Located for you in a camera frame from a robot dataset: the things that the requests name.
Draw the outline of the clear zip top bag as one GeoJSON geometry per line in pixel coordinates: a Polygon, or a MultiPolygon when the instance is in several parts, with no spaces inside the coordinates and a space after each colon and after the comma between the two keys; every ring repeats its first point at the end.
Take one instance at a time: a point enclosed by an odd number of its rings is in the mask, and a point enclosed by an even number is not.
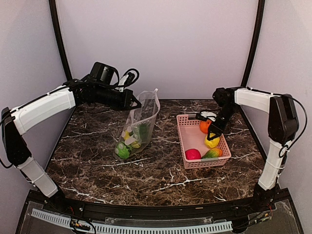
{"type": "MultiPolygon", "coordinates": [[[[147,145],[150,143],[151,138],[152,138],[152,133],[153,133],[154,125],[156,122],[157,114],[160,111],[160,102],[158,99],[158,89],[157,88],[153,91],[143,91],[142,93],[140,93],[137,96],[137,99],[141,102],[142,107],[130,111],[128,118],[126,120],[126,123],[123,127],[122,132],[123,131],[128,131],[128,132],[133,131],[133,133],[136,135],[136,138],[139,140],[141,147],[138,149],[135,149],[132,147],[132,152],[131,152],[131,155],[128,159],[119,158],[115,154],[115,150],[114,150],[113,156],[119,161],[129,160],[134,155],[140,153],[141,151],[143,151],[147,147],[147,145]],[[139,138],[138,126],[140,124],[144,124],[144,123],[149,125],[149,137],[148,137],[147,141],[142,142],[139,138]]],[[[120,134],[120,138],[119,138],[117,144],[119,142],[124,142],[124,139],[122,138],[121,134],[120,134]]]]}

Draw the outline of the yellow toy banana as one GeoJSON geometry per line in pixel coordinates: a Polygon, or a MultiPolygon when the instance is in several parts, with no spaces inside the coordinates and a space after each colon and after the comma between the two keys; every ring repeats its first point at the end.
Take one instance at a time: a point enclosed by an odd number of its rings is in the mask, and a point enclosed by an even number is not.
{"type": "Polygon", "coordinates": [[[123,131],[121,134],[122,138],[124,139],[124,143],[127,146],[132,146],[135,149],[138,149],[141,147],[141,144],[139,140],[137,139],[136,135],[133,133],[133,131],[123,131]]]}

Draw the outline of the green toy cabbage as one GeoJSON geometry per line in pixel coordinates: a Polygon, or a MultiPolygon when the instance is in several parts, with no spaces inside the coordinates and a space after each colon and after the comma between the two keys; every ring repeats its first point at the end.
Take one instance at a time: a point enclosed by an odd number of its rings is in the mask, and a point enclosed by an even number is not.
{"type": "Polygon", "coordinates": [[[132,146],[119,142],[115,147],[115,154],[121,159],[128,159],[132,152],[132,146]]]}

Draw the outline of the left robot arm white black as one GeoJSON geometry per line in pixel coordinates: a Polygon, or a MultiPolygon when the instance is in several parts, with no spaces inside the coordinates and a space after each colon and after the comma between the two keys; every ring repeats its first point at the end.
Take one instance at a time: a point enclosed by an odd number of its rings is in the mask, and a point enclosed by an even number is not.
{"type": "Polygon", "coordinates": [[[103,104],[113,110],[127,111],[141,107],[141,103],[128,87],[139,78],[139,71],[128,69],[120,76],[117,69],[96,62],[89,74],[82,79],[71,79],[56,89],[21,106],[1,112],[1,132],[5,152],[10,165],[19,169],[44,196],[50,205],[63,213],[69,202],[63,198],[60,188],[32,157],[23,135],[41,122],[65,110],[85,103],[103,104]]]}

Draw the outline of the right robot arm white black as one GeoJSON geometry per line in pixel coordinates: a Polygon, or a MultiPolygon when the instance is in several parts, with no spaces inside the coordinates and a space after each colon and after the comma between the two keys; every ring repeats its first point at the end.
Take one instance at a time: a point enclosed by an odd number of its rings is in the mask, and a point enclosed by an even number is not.
{"type": "Polygon", "coordinates": [[[270,93],[252,88],[217,88],[213,99],[221,108],[215,120],[208,127],[207,140],[220,137],[235,107],[248,107],[265,114],[269,149],[258,186],[268,191],[276,185],[283,171],[287,154],[299,140],[299,117],[296,106],[302,104],[289,94],[270,93]]]}

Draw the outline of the pink perforated plastic basket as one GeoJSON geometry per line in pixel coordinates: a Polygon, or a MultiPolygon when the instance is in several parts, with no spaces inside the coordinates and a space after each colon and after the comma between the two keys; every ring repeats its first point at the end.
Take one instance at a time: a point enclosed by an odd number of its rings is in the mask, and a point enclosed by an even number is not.
{"type": "Polygon", "coordinates": [[[195,119],[195,114],[177,115],[176,120],[182,159],[185,169],[199,169],[223,166],[231,158],[232,155],[230,149],[225,140],[225,137],[222,135],[220,137],[220,142],[217,145],[217,148],[222,150],[222,156],[188,160],[186,158],[187,150],[198,150],[201,156],[204,156],[210,150],[210,148],[204,143],[204,140],[207,137],[203,132],[201,132],[199,128],[200,121],[198,119],[195,119]]]}

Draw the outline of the green toy bell pepper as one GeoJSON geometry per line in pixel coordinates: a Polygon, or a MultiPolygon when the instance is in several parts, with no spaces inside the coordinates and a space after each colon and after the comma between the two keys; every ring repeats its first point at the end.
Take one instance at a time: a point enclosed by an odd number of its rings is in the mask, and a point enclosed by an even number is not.
{"type": "Polygon", "coordinates": [[[149,125],[146,123],[140,124],[138,126],[138,134],[139,134],[139,138],[142,142],[147,141],[148,137],[149,137],[149,125]]]}

